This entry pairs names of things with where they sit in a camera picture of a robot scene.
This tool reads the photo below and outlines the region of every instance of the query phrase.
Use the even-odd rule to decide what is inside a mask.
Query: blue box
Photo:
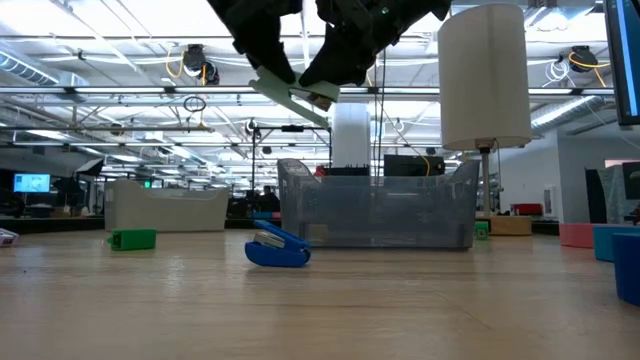
[[[613,261],[613,234],[640,234],[640,226],[593,225],[593,248],[596,259]]]
[[[613,259],[618,297],[640,306],[640,234],[614,234]]]

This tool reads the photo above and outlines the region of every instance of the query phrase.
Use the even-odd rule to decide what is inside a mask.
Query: white cylinder
[[[531,141],[522,9],[483,5],[451,17],[439,31],[438,56],[444,148]]]

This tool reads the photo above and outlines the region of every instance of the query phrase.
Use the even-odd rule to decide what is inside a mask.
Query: green object
[[[474,234],[476,240],[489,240],[489,222],[476,221]]]
[[[111,250],[145,250],[155,247],[155,229],[113,230],[111,232]]]

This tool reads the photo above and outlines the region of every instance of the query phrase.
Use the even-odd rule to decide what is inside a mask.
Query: stapler
[[[254,264],[273,267],[302,267],[311,258],[311,244],[262,220],[254,223],[265,230],[244,246]]]

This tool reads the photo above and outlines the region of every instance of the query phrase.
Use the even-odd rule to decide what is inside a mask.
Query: clear plastic bin
[[[314,177],[278,161],[282,227],[312,246],[473,246],[479,162],[437,177]]]

